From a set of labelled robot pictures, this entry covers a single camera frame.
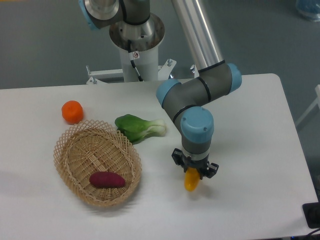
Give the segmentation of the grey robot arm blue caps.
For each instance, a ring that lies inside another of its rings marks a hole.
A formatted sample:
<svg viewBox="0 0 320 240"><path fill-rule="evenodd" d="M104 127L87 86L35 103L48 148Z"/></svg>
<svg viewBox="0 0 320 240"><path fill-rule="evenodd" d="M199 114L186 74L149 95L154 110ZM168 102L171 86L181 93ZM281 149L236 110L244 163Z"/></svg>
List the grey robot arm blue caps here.
<svg viewBox="0 0 320 240"><path fill-rule="evenodd" d="M242 75L223 59L202 1L174 0L172 4L198 75L186 83L165 76L156 97L181 134L182 148L173 151L174 162L184 170L195 169L201 178L211 178L219 167L209 162L214 119L204 105L237 90ZM158 67L158 48L165 27L151 13L148 0L81 0L79 6L90 28L109 27L125 82L160 79L164 69Z"/></svg>

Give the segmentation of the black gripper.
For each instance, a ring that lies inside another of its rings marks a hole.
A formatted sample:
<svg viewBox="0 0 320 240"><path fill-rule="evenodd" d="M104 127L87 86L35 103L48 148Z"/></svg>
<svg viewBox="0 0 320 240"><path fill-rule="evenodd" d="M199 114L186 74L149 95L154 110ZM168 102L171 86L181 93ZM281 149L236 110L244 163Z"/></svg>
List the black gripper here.
<svg viewBox="0 0 320 240"><path fill-rule="evenodd" d="M196 154L195 156L200 158L193 159L191 155L185 155L178 148L175 148L171 154L174 163L183 168L184 173L186 173L189 168L193 168L200 174L201 180L203 178L211 179L218 172L219 165L208 162L209 154L206 156Z"/></svg>

